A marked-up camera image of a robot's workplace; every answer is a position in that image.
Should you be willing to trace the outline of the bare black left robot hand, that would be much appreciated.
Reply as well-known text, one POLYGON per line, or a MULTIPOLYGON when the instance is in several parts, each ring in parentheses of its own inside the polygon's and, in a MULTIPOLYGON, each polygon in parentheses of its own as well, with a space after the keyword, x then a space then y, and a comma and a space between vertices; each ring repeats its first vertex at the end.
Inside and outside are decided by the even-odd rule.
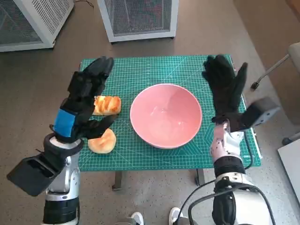
POLYGON ((91 120, 95 96, 105 89, 105 82, 113 68, 113 58, 105 56, 91 62, 83 71, 75 71, 55 122, 50 126, 55 137, 64 143, 73 143, 81 138, 101 137, 113 124, 116 116, 109 115, 102 120, 91 120))

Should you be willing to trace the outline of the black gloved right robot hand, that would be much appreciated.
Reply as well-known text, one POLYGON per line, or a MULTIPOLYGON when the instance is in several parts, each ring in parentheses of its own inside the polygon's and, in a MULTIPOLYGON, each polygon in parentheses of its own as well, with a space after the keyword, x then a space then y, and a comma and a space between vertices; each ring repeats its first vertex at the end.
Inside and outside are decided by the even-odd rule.
POLYGON ((215 115, 237 113, 247 80, 248 63, 244 62, 237 73, 223 55, 208 56, 203 65, 202 76, 211 89, 215 115))

